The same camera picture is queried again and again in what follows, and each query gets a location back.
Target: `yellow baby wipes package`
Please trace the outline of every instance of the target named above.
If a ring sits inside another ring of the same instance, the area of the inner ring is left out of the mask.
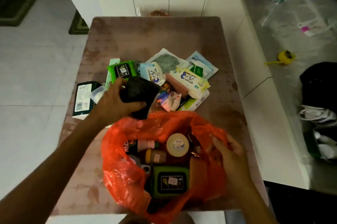
[[[179,83],[187,87],[188,94],[192,98],[200,99],[202,97],[203,91],[210,87],[206,79],[199,77],[195,73],[192,73],[187,68],[177,68],[175,71],[171,71],[170,75]]]

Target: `forearm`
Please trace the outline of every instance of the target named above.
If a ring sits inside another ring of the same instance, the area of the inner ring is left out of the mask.
[[[253,182],[235,190],[247,224],[277,224]]]
[[[86,149],[103,129],[89,115],[26,179],[0,201],[1,223],[45,223]]]

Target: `brown tablecloth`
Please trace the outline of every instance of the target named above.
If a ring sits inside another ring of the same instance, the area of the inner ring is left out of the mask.
[[[246,147],[255,185],[267,203],[267,194],[257,166],[247,129],[230,56],[217,17],[98,17],[94,18],[84,49],[76,83],[104,82],[111,58],[145,62],[166,48],[186,59],[200,52],[219,71],[209,79],[210,96],[196,110],[213,125],[226,130]],[[63,124],[61,143],[81,122],[72,118],[75,87]],[[59,199],[53,215],[119,213],[113,198],[102,183],[100,143],[107,129],[92,142]],[[237,209],[231,197],[220,198],[201,210]]]

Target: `orange plastic bag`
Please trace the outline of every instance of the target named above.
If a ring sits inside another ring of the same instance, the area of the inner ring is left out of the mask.
[[[102,140],[104,184],[116,203],[127,207],[153,223],[170,223],[188,200],[207,200],[225,194],[226,176],[223,168],[206,155],[207,179],[187,192],[174,197],[155,214],[148,214],[150,196],[144,190],[145,172],[135,165],[124,151],[127,140],[155,140],[165,143],[171,134],[182,127],[191,127],[192,134],[205,150],[212,143],[212,135],[227,145],[227,133],[212,126],[191,111],[157,111],[146,120],[125,117],[107,131]]]

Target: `floor mat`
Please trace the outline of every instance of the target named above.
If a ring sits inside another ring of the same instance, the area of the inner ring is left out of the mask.
[[[36,0],[0,0],[0,26],[18,26]]]
[[[88,33],[89,33],[89,27],[87,26],[84,19],[81,17],[78,10],[76,10],[75,16],[69,28],[69,34],[70,35],[87,35]]]

